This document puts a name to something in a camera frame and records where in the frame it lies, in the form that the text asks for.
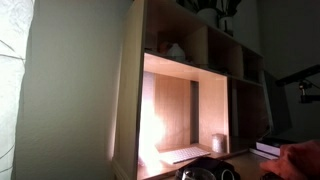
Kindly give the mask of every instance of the stack of books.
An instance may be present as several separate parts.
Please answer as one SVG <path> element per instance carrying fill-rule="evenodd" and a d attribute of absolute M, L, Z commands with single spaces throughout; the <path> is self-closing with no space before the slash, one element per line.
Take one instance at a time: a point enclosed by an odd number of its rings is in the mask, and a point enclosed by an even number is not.
<path fill-rule="evenodd" d="M 280 146 L 283 144 L 293 144 L 295 142 L 263 137 L 256 142 L 255 147 L 249 148 L 249 151 L 267 159 L 278 159 L 280 156 Z"/>

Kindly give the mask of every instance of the white curtain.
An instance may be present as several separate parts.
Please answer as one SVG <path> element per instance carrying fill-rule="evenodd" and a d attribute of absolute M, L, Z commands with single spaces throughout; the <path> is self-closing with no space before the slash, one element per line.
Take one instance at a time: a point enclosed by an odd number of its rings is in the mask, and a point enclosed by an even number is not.
<path fill-rule="evenodd" d="M 11 179 L 34 0 L 0 0 L 0 180 Z"/>

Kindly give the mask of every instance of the fabric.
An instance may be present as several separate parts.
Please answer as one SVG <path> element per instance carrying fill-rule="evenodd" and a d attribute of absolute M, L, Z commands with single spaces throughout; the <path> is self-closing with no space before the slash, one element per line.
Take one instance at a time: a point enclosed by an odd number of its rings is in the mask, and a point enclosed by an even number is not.
<path fill-rule="evenodd" d="M 0 0 L 0 179 L 10 180 L 34 0 Z"/>
<path fill-rule="evenodd" d="M 282 145 L 279 159 L 263 162 L 260 167 L 285 180 L 320 179 L 320 141 Z"/>

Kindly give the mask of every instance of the wooden cabinet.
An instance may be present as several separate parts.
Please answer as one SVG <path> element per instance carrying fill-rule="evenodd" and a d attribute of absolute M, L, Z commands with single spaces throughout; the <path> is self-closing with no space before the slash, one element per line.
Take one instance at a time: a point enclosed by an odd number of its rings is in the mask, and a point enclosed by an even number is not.
<path fill-rule="evenodd" d="M 123 37 L 112 160 L 118 179 L 157 179 L 187 163 L 148 167 L 139 154 L 156 160 L 180 147 L 212 151 L 219 133 L 225 153 L 211 156 L 228 156 L 265 132 L 262 56 L 172 0 L 134 1 Z M 178 43 L 186 61 L 160 53 L 164 42 Z"/>

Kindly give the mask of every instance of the shelving unit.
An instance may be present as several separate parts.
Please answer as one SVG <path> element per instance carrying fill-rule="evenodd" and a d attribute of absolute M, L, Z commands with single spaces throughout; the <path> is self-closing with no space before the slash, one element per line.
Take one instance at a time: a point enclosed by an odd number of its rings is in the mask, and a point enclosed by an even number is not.
<path fill-rule="evenodd" d="M 141 166 L 148 148 L 195 145 L 221 158 L 265 131 L 261 55 L 172 0 L 136 0 L 127 17 L 112 161 L 118 179 L 157 179 L 187 163 Z M 187 61 L 160 53 L 164 42 L 178 43 Z M 212 152 L 215 133 L 225 135 L 225 153 Z"/>

